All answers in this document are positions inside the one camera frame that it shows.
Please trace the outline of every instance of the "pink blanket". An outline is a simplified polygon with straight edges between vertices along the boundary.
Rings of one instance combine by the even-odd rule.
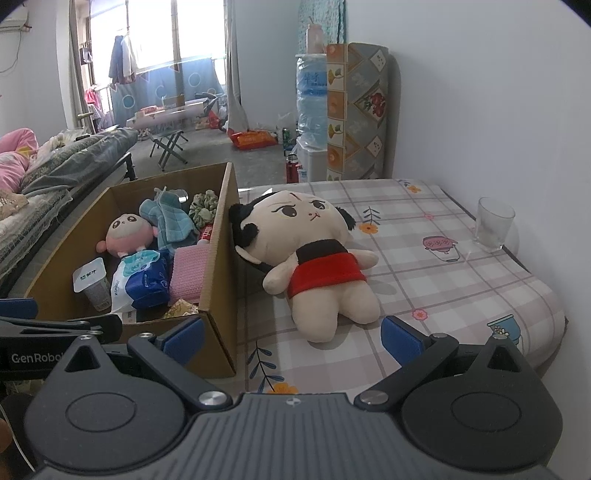
[[[18,193],[29,161],[39,144],[29,128],[20,128],[0,138],[0,189]]]

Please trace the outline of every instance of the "gray blanket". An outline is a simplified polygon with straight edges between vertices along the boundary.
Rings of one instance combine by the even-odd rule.
[[[48,161],[50,167],[44,169],[42,175],[25,177],[21,193],[31,197],[55,189],[70,190],[91,182],[109,171],[137,139],[137,130],[120,128],[60,148],[54,152]]]

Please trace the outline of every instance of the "plaid tablecloth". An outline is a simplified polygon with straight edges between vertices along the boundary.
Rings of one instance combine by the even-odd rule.
[[[503,251],[478,248],[474,221],[439,187],[415,180],[291,184],[246,190],[241,202],[271,188],[318,195],[355,218],[347,247],[379,254],[379,263],[364,273],[384,315],[461,343],[485,343],[501,331],[533,366],[558,347],[564,313],[556,295]],[[244,275],[244,293],[260,285],[262,274],[252,267]],[[246,294],[239,309],[238,374],[214,383],[232,395],[343,391],[352,399],[400,367],[382,346],[380,322],[357,325],[341,317],[331,342],[308,343],[285,298],[262,289]]]

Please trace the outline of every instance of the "window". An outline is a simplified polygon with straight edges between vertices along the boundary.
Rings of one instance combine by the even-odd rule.
[[[224,0],[128,0],[127,7],[125,0],[93,0],[90,30],[96,83],[111,81],[113,42],[128,27],[138,70],[174,62],[172,2],[177,4],[181,59],[211,57],[217,78],[225,85]]]
[[[113,7],[90,18],[92,32],[92,65],[95,82],[106,85],[111,81],[109,67],[116,35],[125,35],[127,31],[125,3]]]
[[[138,69],[173,62],[170,0],[129,0],[129,36]]]
[[[214,60],[217,79],[226,84],[226,25],[223,0],[177,0],[181,58]]]

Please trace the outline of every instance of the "cardboard box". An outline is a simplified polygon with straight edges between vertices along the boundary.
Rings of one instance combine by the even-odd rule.
[[[111,222],[123,213],[137,213],[140,204],[154,198],[154,188],[184,189],[189,202],[196,193],[211,189],[219,196],[213,224],[211,253],[203,281],[199,310],[205,322],[203,348],[191,359],[187,368],[205,378],[231,377],[236,374],[236,267],[228,209],[239,203],[238,186],[231,163],[190,168],[135,180],[108,188],[88,208],[47,260],[27,297],[39,306],[42,320],[67,320],[98,315],[86,296],[74,293],[72,272],[97,257],[97,242],[104,240]],[[105,255],[105,264],[112,277],[118,259]],[[141,332],[160,335],[183,318],[153,320],[124,325],[120,342]]]

